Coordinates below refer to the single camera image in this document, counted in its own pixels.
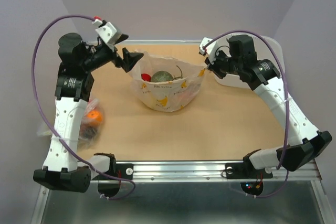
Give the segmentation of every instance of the tan table surface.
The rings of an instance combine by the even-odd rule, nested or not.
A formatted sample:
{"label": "tan table surface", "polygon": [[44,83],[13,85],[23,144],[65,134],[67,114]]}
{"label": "tan table surface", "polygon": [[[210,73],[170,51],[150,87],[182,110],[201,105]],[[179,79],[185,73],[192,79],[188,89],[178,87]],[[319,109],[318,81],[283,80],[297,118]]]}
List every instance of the tan table surface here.
{"label": "tan table surface", "polygon": [[[198,45],[124,45],[129,51],[201,63]],[[93,72],[92,94],[105,123],[96,143],[78,154],[113,153],[121,161],[242,159],[259,148],[280,146],[284,132],[251,90],[218,84],[208,72],[196,98],[180,111],[147,108],[130,89],[131,77],[113,64]]]}

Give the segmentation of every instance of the plastic bag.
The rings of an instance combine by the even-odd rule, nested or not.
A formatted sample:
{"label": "plastic bag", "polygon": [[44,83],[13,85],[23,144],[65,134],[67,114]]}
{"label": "plastic bag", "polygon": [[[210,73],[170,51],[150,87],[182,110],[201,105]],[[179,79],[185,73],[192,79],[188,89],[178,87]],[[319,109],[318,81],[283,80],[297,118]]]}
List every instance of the plastic bag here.
{"label": "plastic bag", "polygon": [[[141,78],[147,73],[153,76],[157,71],[167,71],[172,76],[183,78],[165,82],[148,82]],[[198,94],[204,79],[205,64],[194,65],[172,57],[144,56],[129,72],[133,78],[131,89],[134,94],[148,107],[164,112],[180,110],[190,103]]]}
{"label": "plastic bag", "polygon": [[[90,147],[103,124],[103,109],[97,98],[90,98],[82,118],[78,137],[78,147]],[[52,132],[43,122],[37,130],[38,136],[51,136]]]}

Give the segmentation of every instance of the gray wall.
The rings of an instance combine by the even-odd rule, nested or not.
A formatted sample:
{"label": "gray wall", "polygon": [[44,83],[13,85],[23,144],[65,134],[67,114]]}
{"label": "gray wall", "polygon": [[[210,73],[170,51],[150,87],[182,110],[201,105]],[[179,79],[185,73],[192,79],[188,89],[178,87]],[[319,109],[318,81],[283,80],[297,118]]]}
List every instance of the gray wall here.
{"label": "gray wall", "polygon": [[[295,0],[275,39],[284,51],[290,92],[321,130],[336,136],[336,0]],[[336,140],[317,158],[336,214]]]}
{"label": "gray wall", "polygon": [[[63,0],[70,13],[101,16],[131,39],[202,39],[237,28],[274,36],[293,0]],[[92,28],[75,22],[84,39]]]}
{"label": "gray wall", "polygon": [[[67,14],[61,0],[0,0],[0,222],[30,223],[39,185],[34,169],[46,157],[49,141],[36,137],[40,117],[33,100],[30,62],[38,35],[54,18]],[[54,114],[58,38],[75,27],[62,22],[43,40],[37,78],[47,115]]]}

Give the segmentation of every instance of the purple cable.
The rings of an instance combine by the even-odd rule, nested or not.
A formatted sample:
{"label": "purple cable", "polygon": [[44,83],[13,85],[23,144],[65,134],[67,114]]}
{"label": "purple cable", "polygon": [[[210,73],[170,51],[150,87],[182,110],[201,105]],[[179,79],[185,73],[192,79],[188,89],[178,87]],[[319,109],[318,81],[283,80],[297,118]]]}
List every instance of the purple cable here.
{"label": "purple cable", "polygon": [[52,133],[59,137],[59,141],[61,142],[61,144],[64,146],[64,148],[74,157],[76,158],[78,161],[81,161],[83,162],[84,164],[87,164],[91,170],[94,170],[95,172],[97,172],[98,174],[106,177],[106,178],[109,178],[109,179],[113,179],[113,180],[118,180],[118,181],[124,181],[124,182],[129,182],[133,185],[133,188],[124,196],[120,196],[120,197],[113,197],[113,198],[109,198],[109,197],[106,197],[105,195],[102,195],[103,198],[105,199],[108,199],[108,200],[115,200],[115,199],[121,199],[121,198],[124,198],[124,197],[127,197],[129,196],[134,190],[135,190],[135,183],[130,180],[130,179],[125,179],[125,178],[117,178],[117,177],[114,177],[114,176],[111,176],[111,175],[108,175],[108,174],[105,174],[105,173],[102,173],[98,170],[96,170],[94,168],[94,166],[84,160],[83,158],[81,158],[80,156],[78,156],[67,144],[66,142],[61,139],[61,136],[58,134],[58,132],[55,130],[55,128],[51,125],[51,123],[48,121],[47,117],[45,116],[42,108],[41,108],[41,104],[38,100],[38,95],[37,95],[37,89],[36,89],[36,81],[35,81],[35,61],[36,61],[36,55],[37,55],[37,50],[38,50],[38,47],[41,43],[41,40],[43,38],[43,36],[46,34],[46,32],[49,30],[49,28],[51,26],[53,26],[55,23],[57,23],[58,21],[62,20],[62,19],[66,19],[66,18],[84,18],[84,19],[88,19],[88,20],[91,20],[91,21],[94,21],[94,18],[92,17],[89,17],[89,16],[85,16],[85,15],[65,15],[65,16],[61,16],[61,17],[58,17],[56,18],[54,21],[52,21],[41,33],[41,35],[38,37],[37,39],[37,42],[36,42],[36,45],[35,45],[35,48],[34,48],[34,53],[33,53],[33,58],[32,58],[32,63],[31,63],[31,75],[32,75],[32,85],[33,85],[33,93],[34,93],[34,98],[35,98],[35,101],[36,101],[36,104],[37,104],[37,108],[38,108],[38,112],[40,113],[43,121],[46,123],[46,125],[49,127],[49,129],[52,131]]}
{"label": "purple cable", "polygon": [[[252,31],[248,31],[248,30],[232,30],[232,31],[228,31],[226,33],[223,33],[223,34],[215,37],[211,41],[209,41],[205,46],[203,46],[203,49],[206,50],[206,47],[209,46],[211,43],[215,42],[216,40],[219,40],[220,38],[223,38],[226,35],[234,34],[234,33],[246,33],[246,34],[254,35],[257,38],[259,38],[268,47],[268,49],[270,50],[271,54],[273,55],[273,57],[274,57],[277,65],[279,67],[279,70],[280,70],[280,73],[281,73],[281,76],[282,76],[282,81],[284,82],[284,85],[283,85],[284,89],[283,90],[284,90],[284,93],[285,93],[285,106],[286,106],[285,137],[284,137],[284,146],[283,146],[283,149],[282,149],[282,154],[281,154],[281,157],[280,157],[280,160],[279,160],[279,165],[277,166],[277,170],[278,170],[278,169],[280,169],[280,167],[282,166],[282,163],[284,161],[283,158],[285,157],[285,153],[286,153],[286,149],[287,149],[288,131],[289,131],[288,87],[287,87],[287,80],[286,80],[285,72],[284,72],[284,70],[283,70],[283,68],[281,66],[281,63],[280,63],[280,61],[279,61],[276,53],[274,52],[274,50],[272,49],[272,47],[270,46],[270,44],[262,36],[260,36],[260,35],[258,35],[256,33],[252,32]],[[283,189],[283,187],[285,186],[286,182],[287,182],[288,175],[289,175],[289,172],[287,171],[286,179],[283,182],[283,185],[278,190],[276,190],[274,193],[271,193],[271,194],[268,194],[268,195],[264,195],[264,196],[257,196],[257,198],[268,198],[268,197],[271,197],[271,196],[275,195],[279,191],[281,191]]]}

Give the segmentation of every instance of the purple hose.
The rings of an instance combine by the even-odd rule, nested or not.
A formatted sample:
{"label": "purple hose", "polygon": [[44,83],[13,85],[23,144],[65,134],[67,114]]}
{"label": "purple hose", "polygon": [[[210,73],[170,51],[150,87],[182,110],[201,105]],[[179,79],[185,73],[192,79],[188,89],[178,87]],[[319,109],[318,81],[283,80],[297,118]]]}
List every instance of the purple hose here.
{"label": "purple hose", "polygon": [[[272,53],[278,67],[279,67],[279,70],[280,70],[280,73],[281,73],[281,77],[282,77],[282,81],[284,82],[284,85],[283,85],[283,90],[284,90],[284,93],[285,93],[285,106],[286,106],[286,122],[285,122],[285,137],[284,137],[284,146],[283,146],[283,149],[282,149],[282,154],[281,154],[281,158],[279,160],[279,165],[277,166],[277,169],[280,169],[280,167],[282,166],[282,163],[284,161],[284,157],[285,157],[285,153],[286,153],[286,149],[287,149],[287,143],[288,143],[288,131],[289,131],[289,102],[288,102],[288,87],[287,87],[287,80],[286,80],[286,76],[285,76],[285,72],[281,66],[281,63],[277,57],[277,55],[275,54],[274,50],[272,49],[272,47],[270,46],[270,44],[260,35],[252,32],[252,31],[248,31],[248,30],[232,30],[232,31],[228,31],[226,33],[223,33],[219,36],[217,36],[216,38],[212,39],[211,41],[209,41],[205,46],[203,46],[203,49],[206,49],[207,46],[209,46],[211,43],[215,42],[216,40],[220,39],[220,38],[223,38],[224,36],[226,35],[229,35],[229,34],[234,34],[234,33],[246,33],[246,34],[251,34],[251,35],[254,35],[256,36],[257,38],[259,38],[263,43],[265,43],[265,45],[268,47],[268,49],[270,50],[270,52]],[[257,196],[258,198],[267,198],[267,197],[270,197],[270,196],[273,196],[274,194],[278,193],[280,190],[282,190],[282,188],[285,186],[286,182],[287,182],[287,179],[288,179],[288,171],[287,171],[287,176],[286,176],[286,179],[283,183],[283,185],[277,190],[275,191],[274,193],[272,194],[269,194],[269,195],[265,195],[265,196]]]}
{"label": "purple hose", "polygon": [[[58,21],[62,20],[62,19],[66,19],[66,18],[84,18],[84,19],[88,19],[88,20],[91,20],[91,21],[94,21],[94,18],[92,17],[89,17],[89,16],[85,16],[85,15],[65,15],[65,16],[61,16],[59,18],[56,18],[54,21],[52,21],[41,33],[41,35],[38,37],[37,39],[37,42],[36,42],[36,45],[35,45],[35,48],[34,48],[34,53],[33,53],[33,58],[32,58],[32,63],[31,63],[31,75],[32,75],[32,85],[33,85],[33,93],[34,93],[34,98],[35,98],[35,101],[36,101],[36,104],[37,104],[37,108],[38,108],[38,112],[40,113],[43,121],[46,123],[46,125],[49,127],[49,129],[52,131],[52,133],[57,136],[57,137],[61,137],[57,131],[55,130],[55,128],[51,125],[51,123],[48,121],[47,117],[45,116],[42,108],[41,108],[41,105],[40,105],[40,102],[38,100],[38,95],[37,95],[37,89],[36,89],[36,82],[35,82],[35,61],[36,61],[36,55],[37,55],[37,50],[38,50],[38,47],[41,43],[41,40],[43,38],[43,36],[46,34],[46,32],[49,30],[49,28],[51,26],[53,26],[55,23],[57,23]],[[120,196],[120,197],[113,197],[113,198],[108,198],[108,197],[105,197],[103,195],[103,198],[105,199],[109,199],[109,200],[114,200],[114,199],[121,199],[121,198],[124,198],[124,197],[127,197],[128,195],[130,195],[134,190],[135,190],[135,183],[132,181],[132,180],[129,180],[129,179],[125,179],[125,178],[117,178],[117,177],[114,177],[114,176],[110,176],[108,174],[105,174],[105,173],[102,173],[98,170],[96,170],[94,168],[94,166],[82,159],[80,156],[78,156],[67,144],[66,142],[63,140],[63,139],[59,139],[59,141],[61,142],[61,144],[64,146],[64,148],[72,155],[74,156],[78,161],[81,161],[85,164],[87,164],[92,170],[96,171],[98,174],[106,177],[106,178],[109,178],[109,179],[113,179],[113,180],[118,180],[118,181],[124,181],[124,182],[129,182],[133,185],[133,188],[124,196]]]}

